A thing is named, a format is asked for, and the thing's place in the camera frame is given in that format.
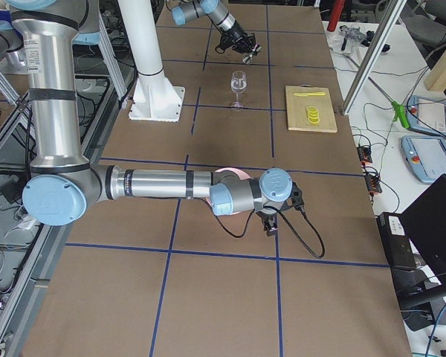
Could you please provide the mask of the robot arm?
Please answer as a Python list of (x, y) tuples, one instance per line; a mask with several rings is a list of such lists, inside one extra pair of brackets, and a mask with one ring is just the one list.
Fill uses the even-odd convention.
[[(207, 199), (215, 217), (251, 211), (262, 218), (267, 235), (277, 229), (273, 216), (296, 204), (301, 193), (290, 175), (266, 170), (259, 178), (240, 178), (236, 169), (124, 170), (91, 166), (80, 142), (72, 44), (79, 37), (99, 41), (97, 1), (7, 1), (12, 25), (25, 47), (29, 101), (36, 134), (31, 179), (22, 191), (28, 213), (41, 223), (67, 225), (94, 203), (121, 197)], [(173, 86), (164, 73), (150, 1), (118, 1), (138, 73), (132, 120), (177, 122), (184, 87)], [(222, 1), (192, 1), (172, 10), (176, 25), (207, 16), (222, 34), (223, 49), (251, 58), (260, 51)]]
[(217, 53), (223, 54), (230, 48), (246, 55), (247, 59), (243, 62), (248, 62), (261, 51), (255, 35), (242, 28), (222, 1), (184, 1), (171, 9), (171, 13), (176, 25), (185, 25), (206, 16), (221, 35), (219, 44), (215, 47)]

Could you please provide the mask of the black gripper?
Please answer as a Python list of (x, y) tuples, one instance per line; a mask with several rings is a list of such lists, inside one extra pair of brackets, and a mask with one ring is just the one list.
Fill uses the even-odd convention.
[(254, 33), (245, 32), (239, 25), (234, 25), (226, 32), (233, 42), (233, 50), (238, 53), (259, 53), (261, 45), (257, 42)]
[(278, 231), (277, 219), (275, 216), (278, 213), (288, 209), (288, 204), (284, 203), (281, 207), (276, 208), (270, 205), (266, 205), (262, 210), (258, 211), (256, 215), (262, 220), (264, 232), (268, 237), (275, 235)]

